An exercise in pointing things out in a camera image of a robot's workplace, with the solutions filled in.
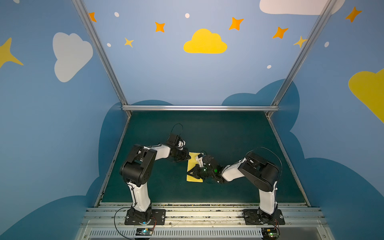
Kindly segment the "yellow square paper sheet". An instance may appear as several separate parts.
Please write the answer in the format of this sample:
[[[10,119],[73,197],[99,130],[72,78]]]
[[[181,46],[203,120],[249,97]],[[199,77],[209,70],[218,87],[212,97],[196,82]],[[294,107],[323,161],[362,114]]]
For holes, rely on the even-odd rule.
[[[188,167],[187,167],[187,171],[190,171],[192,168],[195,167],[196,164],[198,164],[198,161],[197,161],[197,156],[200,154],[200,153],[192,153],[190,152],[190,159],[188,160]],[[187,182],[195,182],[195,183],[202,183],[203,180],[202,179],[196,179],[192,176],[189,176],[187,175]]]

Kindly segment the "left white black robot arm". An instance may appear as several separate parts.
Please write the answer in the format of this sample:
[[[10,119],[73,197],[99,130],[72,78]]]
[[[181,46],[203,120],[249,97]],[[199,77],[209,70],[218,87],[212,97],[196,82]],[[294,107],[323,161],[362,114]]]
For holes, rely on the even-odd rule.
[[[185,142],[180,144],[156,146],[134,145],[120,169],[120,175],[129,186],[133,204],[127,211],[125,225],[154,225],[152,201],[148,192],[148,181],[155,161],[174,158],[185,161],[191,158]]]

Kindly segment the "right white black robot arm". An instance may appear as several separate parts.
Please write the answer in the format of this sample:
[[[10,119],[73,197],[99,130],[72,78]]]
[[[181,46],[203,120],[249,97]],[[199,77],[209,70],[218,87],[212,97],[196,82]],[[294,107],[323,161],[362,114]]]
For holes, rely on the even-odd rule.
[[[277,183],[281,176],[279,168],[272,162],[248,152],[235,164],[222,167],[210,155],[198,154],[191,158],[196,161],[187,171],[195,180],[212,179],[219,184],[246,178],[258,190],[260,204],[257,209],[244,210],[242,216],[249,225],[284,225],[284,217],[276,201]]]

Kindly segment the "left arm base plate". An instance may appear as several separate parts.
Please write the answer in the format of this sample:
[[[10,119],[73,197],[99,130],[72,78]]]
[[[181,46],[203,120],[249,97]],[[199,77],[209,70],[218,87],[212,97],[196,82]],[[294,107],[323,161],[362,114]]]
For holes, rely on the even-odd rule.
[[[140,212],[135,209],[129,209],[125,218],[125,225],[164,225],[166,217],[165,209],[149,208],[146,212]]]

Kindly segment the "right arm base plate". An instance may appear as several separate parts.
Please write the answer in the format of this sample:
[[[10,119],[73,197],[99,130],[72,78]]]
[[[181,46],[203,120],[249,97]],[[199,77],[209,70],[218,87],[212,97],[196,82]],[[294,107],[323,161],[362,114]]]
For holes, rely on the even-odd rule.
[[[276,209],[271,215],[260,209],[243,210],[242,217],[247,225],[285,225],[285,219],[280,209]]]

